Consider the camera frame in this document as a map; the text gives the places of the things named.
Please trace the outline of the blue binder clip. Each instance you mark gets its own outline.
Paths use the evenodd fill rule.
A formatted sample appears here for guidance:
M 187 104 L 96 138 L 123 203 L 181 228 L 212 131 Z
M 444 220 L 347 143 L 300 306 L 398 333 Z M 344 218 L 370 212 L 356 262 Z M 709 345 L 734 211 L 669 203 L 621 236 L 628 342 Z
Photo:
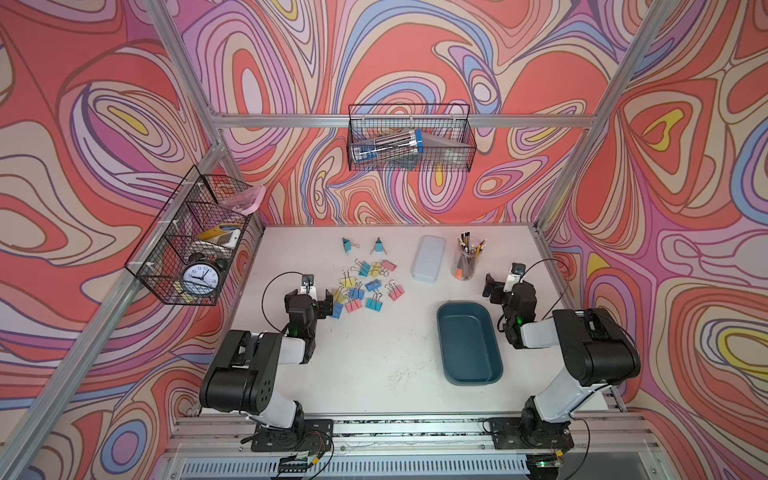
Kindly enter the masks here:
M 362 283 L 356 283 L 348 290 L 349 299 L 352 301 L 363 300 L 365 296 L 365 289 Z
M 365 283 L 364 287 L 368 292 L 374 292 L 382 287 L 382 282 L 379 279 L 374 279 Z
M 340 319 L 343 311 L 344 311 L 344 305 L 339 302 L 335 302 L 333 304 L 331 316 L 335 319 Z

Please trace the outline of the pink binder clip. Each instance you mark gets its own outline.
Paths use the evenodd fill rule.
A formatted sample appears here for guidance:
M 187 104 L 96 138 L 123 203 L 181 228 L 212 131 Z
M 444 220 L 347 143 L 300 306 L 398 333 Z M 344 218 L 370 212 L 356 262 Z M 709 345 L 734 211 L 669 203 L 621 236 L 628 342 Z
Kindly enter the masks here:
M 382 260 L 380 264 L 382 269 L 387 273 L 393 273 L 397 269 L 397 265 L 389 260 Z
M 388 296 L 392 301 L 398 300 L 405 293 L 404 288 L 394 280 L 390 280 L 386 284 L 386 288 L 388 291 Z
M 355 312 L 355 311 L 361 309 L 362 307 L 363 307 L 363 300 L 362 299 L 349 300 L 345 304 L 345 310 L 348 313 Z

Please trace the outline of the dark teal storage tray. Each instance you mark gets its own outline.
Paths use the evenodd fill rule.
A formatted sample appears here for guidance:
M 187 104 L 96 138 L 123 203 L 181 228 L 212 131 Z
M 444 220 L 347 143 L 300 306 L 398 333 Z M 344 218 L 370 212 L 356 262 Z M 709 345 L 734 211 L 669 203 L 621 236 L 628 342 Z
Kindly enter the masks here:
M 457 386 L 496 383 L 503 375 L 495 329 L 487 309 L 474 302 L 447 302 L 437 311 L 443 371 Z

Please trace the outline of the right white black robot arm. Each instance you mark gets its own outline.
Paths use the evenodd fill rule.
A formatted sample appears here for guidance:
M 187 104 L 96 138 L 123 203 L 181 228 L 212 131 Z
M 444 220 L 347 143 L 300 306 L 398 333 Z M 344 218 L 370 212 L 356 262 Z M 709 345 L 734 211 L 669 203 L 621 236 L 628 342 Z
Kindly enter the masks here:
M 513 348 L 557 347 L 562 354 L 562 370 L 526 400 L 516 436 L 530 448 L 571 449 L 571 415 L 602 389 L 640 374 L 634 341 L 604 308 L 558 309 L 537 321 L 536 290 L 524 280 L 487 275 L 482 296 L 502 307 L 501 332 Z

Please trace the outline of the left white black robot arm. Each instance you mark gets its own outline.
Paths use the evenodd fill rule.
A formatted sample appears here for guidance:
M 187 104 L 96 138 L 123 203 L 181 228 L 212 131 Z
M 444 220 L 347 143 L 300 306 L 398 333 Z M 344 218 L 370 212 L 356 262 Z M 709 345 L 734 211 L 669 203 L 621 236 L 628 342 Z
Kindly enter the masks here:
M 211 361 L 198 395 L 203 408 L 239 413 L 256 423 L 243 441 L 254 452 L 317 449 L 327 446 L 326 421 L 308 426 L 297 400 L 277 391 L 281 365 L 305 365 L 316 348 L 317 322 L 333 313 L 330 292 L 322 300 L 299 290 L 284 298 L 288 324 L 277 332 L 230 330 Z

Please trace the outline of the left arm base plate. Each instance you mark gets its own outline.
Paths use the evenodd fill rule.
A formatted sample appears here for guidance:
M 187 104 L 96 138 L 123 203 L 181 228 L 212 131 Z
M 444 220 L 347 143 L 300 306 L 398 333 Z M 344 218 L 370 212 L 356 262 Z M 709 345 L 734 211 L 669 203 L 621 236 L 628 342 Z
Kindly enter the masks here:
M 289 429 L 258 426 L 248 441 L 256 453 L 309 452 L 324 453 L 331 450 L 334 422 L 330 419 L 310 419 Z

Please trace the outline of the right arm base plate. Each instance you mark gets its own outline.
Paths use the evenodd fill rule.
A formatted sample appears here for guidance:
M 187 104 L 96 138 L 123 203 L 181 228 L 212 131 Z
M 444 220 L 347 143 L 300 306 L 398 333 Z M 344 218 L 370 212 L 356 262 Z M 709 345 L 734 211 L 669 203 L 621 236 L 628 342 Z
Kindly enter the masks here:
M 574 447 L 570 423 L 548 423 L 521 417 L 495 417 L 485 422 L 496 450 L 563 451 Z

